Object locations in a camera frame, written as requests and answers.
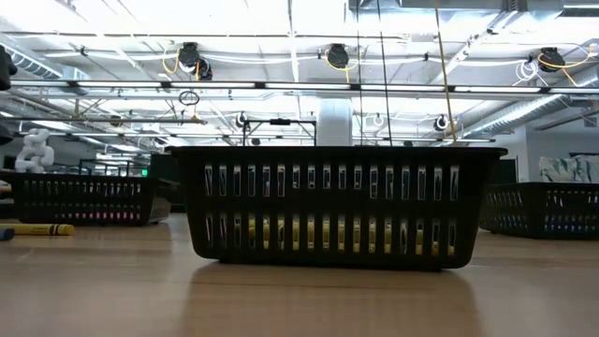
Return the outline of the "black plastic slotted basket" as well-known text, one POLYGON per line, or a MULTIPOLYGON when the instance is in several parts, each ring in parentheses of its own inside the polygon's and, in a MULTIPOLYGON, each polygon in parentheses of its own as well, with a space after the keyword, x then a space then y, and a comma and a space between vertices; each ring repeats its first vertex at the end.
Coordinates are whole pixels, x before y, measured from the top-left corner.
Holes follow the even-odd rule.
POLYGON ((171 182, 147 177, 8 173, 17 218, 31 224, 140 227, 170 213, 171 182))
POLYGON ((228 263, 446 270, 466 266, 475 247, 489 176, 505 155, 497 147, 176 147, 195 252, 228 263), (329 214, 455 218, 468 250, 458 259, 375 262, 340 253, 246 255, 218 248, 218 216, 329 214))
POLYGON ((596 236, 545 235, 510 227, 515 216, 540 219, 549 214, 599 217, 599 184, 510 183, 488 188, 483 199, 479 227, 508 236, 546 240, 599 240, 596 236))

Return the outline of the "black metal stand frame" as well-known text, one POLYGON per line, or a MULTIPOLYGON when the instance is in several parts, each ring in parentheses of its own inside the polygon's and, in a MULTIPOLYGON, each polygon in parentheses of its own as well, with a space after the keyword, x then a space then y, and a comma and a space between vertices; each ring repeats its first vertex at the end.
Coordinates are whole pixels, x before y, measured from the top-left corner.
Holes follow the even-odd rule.
POLYGON ((310 120, 297 120, 297 119, 285 119, 285 118, 274 118, 274 119, 246 119, 242 122, 242 136, 241 144, 246 145, 249 137, 263 124, 275 125, 275 126, 290 126, 299 125, 300 128, 309 136, 313 141, 314 146, 317 145, 317 121, 310 120), (310 133, 304 126, 311 125, 314 128, 314 132, 310 133))

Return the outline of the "dark door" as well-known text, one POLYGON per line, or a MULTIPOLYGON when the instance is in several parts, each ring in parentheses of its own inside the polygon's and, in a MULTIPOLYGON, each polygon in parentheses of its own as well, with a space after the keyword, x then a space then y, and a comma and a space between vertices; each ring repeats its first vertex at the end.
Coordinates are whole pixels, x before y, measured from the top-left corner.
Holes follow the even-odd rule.
POLYGON ((501 159, 492 170, 490 184, 510 184, 518 182, 518 164, 516 159, 501 159))

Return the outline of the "white pillar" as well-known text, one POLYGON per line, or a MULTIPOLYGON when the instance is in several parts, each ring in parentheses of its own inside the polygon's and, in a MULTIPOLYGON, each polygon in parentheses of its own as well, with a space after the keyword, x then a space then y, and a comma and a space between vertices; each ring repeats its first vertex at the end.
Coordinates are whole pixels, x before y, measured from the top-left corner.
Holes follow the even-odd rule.
POLYGON ((326 98, 320 101, 316 119, 317 146, 352 145, 353 106, 350 99, 326 98))

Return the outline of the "black framed glass enclosure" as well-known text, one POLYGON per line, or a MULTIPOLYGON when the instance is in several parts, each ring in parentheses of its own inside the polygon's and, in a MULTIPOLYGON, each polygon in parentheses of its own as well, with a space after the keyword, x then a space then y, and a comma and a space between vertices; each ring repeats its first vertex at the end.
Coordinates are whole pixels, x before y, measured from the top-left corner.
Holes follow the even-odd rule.
POLYGON ((147 177, 149 164, 137 163, 131 159, 81 159, 77 172, 79 175, 147 177))

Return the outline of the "corrugated ventilation duct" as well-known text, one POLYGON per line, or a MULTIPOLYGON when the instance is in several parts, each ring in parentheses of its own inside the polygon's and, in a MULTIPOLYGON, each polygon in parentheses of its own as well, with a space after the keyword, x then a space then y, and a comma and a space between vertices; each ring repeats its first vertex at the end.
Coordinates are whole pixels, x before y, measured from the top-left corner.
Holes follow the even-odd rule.
POLYGON ((518 102, 497 111, 490 116, 489 120, 481 120, 479 123, 465 129, 462 137, 464 139, 474 139, 484 135, 496 135, 507 129, 525 125, 537 118, 565 110, 571 104, 570 94, 551 94, 532 101, 518 102))

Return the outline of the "patterned painted panel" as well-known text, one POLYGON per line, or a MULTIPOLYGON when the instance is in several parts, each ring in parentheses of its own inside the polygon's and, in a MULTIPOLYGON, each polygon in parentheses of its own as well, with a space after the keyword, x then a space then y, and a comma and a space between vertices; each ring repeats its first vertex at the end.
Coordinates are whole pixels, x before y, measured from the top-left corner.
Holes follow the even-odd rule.
POLYGON ((548 183, 599 183, 599 155, 542 156, 539 170, 542 180, 548 183))

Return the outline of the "long ceiling light bar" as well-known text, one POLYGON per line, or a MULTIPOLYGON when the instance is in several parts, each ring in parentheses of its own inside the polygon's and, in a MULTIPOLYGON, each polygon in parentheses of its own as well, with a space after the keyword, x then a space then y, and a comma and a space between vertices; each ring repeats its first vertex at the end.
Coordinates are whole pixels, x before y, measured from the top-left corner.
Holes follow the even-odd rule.
POLYGON ((48 87, 65 89, 223 89, 223 90, 292 90, 292 91, 347 91, 398 93, 465 94, 523 94, 523 95, 599 95, 599 87, 517 87, 470 85, 417 85, 417 84, 358 84, 315 82, 264 81, 13 81, 13 87, 48 87))

